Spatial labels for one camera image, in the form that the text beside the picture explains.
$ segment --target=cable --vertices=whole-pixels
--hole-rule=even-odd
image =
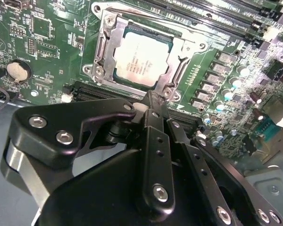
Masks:
[[[1,111],[6,105],[8,105],[9,100],[10,100],[10,96],[9,96],[8,92],[1,87],[0,87],[0,91],[2,93],[4,93],[4,95],[6,96],[4,103],[0,106],[0,111]]]

